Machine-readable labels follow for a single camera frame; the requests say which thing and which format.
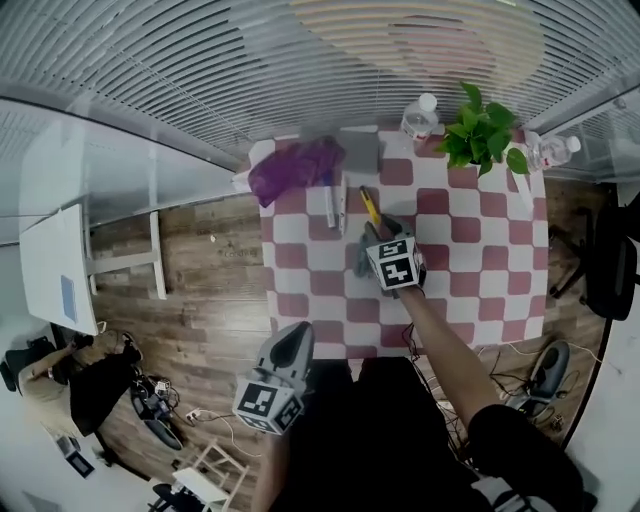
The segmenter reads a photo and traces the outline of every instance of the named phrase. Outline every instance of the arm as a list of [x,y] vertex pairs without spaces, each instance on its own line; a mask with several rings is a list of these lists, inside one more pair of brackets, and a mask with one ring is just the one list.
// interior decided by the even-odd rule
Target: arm
[[398,290],[420,336],[431,368],[465,428],[471,418],[492,404],[499,404],[491,379],[480,359],[429,306],[415,287]]
[[251,512],[267,512],[282,491],[289,466],[289,437],[267,434]]
[[62,361],[65,357],[70,356],[76,351],[75,345],[71,343],[67,345],[62,350],[56,350],[55,352],[51,352],[48,356],[43,357],[39,361],[33,363],[30,368],[29,375],[26,377],[27,381],[35,380],[40,377],[43,373],[46,373],[49,368],[57,365],[60,361]]

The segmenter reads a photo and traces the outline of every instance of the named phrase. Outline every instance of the marker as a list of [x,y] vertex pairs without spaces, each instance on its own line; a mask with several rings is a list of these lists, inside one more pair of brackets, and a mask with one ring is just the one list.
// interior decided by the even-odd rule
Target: marker
[[340,234],[344,236],[347,230],[347,176],[342,171],[342,180],[340,181]]
[[332,178],[333,172],[329,171],[324,175],[324,206],[327,212],[327,226],[329,228],[336,227],[336,212],[333,208],[333,187]]
[[373,201],[371,200],[371,196],[369,195],[369,192],[364,186],[360,187],[360,195],[362,196],[364,205],[367,207],[367,211],[369,212],[369,216],[371,217],[373,224],[375,226],[379,226],[380,214],[378,213],[378,210],[376,210],[376,205],[373,204]]

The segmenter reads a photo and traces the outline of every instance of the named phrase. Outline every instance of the purple plastic bag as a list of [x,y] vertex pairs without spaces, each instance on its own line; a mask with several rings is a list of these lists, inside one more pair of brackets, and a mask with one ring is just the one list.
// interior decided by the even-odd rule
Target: purple plastic bag
[[249,186],[260,206],[266,208],[290,188],[307,188],[320,182],[344,155],[333,137],[296,142],[256,165],[249,173]]

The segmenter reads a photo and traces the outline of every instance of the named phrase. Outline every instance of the wooden floor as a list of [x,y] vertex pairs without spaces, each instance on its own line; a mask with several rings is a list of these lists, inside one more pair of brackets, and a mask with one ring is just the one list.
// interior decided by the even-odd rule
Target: wooden floor
[[[578,206],[598,210],[606,199],[604,189],[575,182],[547,181],[550,223],[575,233],[584,232],[572,211]],[[144,353],[145,372],[171,380],[180,393],[179,416],[201,407],[228,414],[235,391],[235,375],[251,368],[255,354],[270,335],[266,295],[261,282],[262,250],[260,219],[251,197],[178,208],[160,214],[162,254],[169,291],[167,301],[155,300],[152,268],[115,272],[98,279],[96,318],[107,320],[111,331],[98,337],[83,355],[85,362],[111,352],[118,333],[129,331]],[[118,256],[149,250],[146,218],[128,219],[101,227],[92,235],[94,251],[100,256]],[[556,283],[575,260],[561,247],[550,252],[549,283]],[[578,302],[580,286],[561,300],[549,299],[544,336],[517,345],[521,352],[535,353],[551,338],[564,338],[597,352],[604,321]],[[481,360],[494,372],[526,378],[535,356],[517,354],[511,347],[485,349]],[[540,427],[555,440],[562,440],[580,404],[594,361],[589,353],[572,350],[565,384],[570,393],[539,420]],[[425,375],[432,373],[420,361]],[[514,377],[495,377],[505,389],[519,387]],[[434,395],[442,397],[437,381],[431,380]],[[561,431],[551,429],[561,417]],[[237,445],[259,453],[260,434],[235,418],[228,419]],[[221,421],[188,426],[177,420],[191,447],[204,447],[212,436],[239,460],[251,465],[246,483],[233,508],[248,510],[259,459],[233,446],[227,426]],[[101,428],[106,442],[121,459],[139,472],[171,482],[171,463],[182,456],[162,445],[137,419],[125,395]]]

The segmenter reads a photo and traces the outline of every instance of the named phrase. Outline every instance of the blue paper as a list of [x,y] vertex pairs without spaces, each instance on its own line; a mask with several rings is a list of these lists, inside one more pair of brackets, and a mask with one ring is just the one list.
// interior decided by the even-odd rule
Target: blue paper
[[73,289],[73,281],[67,276],[60,276],[60,289],[62,291],[62,308],[64,315],[74,323],[78,322],[76,313],[76,295]]

